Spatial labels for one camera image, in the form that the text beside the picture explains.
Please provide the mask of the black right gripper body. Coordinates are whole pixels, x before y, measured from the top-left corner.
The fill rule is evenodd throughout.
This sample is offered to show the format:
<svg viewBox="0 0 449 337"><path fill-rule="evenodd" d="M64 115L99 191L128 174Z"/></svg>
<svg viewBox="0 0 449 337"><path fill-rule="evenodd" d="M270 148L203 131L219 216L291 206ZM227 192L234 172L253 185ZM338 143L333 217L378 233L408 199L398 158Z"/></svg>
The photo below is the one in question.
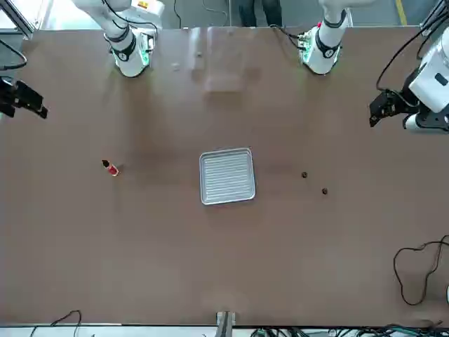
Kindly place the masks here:
<svg viewBox="0 0 449 337"><path fill-rule="evenodd" d="M16 109L17 85L9 79L1 79L1 113L13 118Z"/></svg>

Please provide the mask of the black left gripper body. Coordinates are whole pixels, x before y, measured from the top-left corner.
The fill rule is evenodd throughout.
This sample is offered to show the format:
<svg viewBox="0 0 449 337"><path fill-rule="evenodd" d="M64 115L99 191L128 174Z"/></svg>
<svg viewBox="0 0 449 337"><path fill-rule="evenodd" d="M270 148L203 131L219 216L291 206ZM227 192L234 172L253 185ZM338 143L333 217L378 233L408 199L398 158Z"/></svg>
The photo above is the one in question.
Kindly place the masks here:
<svg viewBox="0 0 449 337"><path fill-rule="evenodd" d="M396 100L395 112L397 113L418 113L420 111L420 100L410 90L409 85L418 75L419 70L414 70L407 76L403 88L399 92L401 98Z"/></svg>

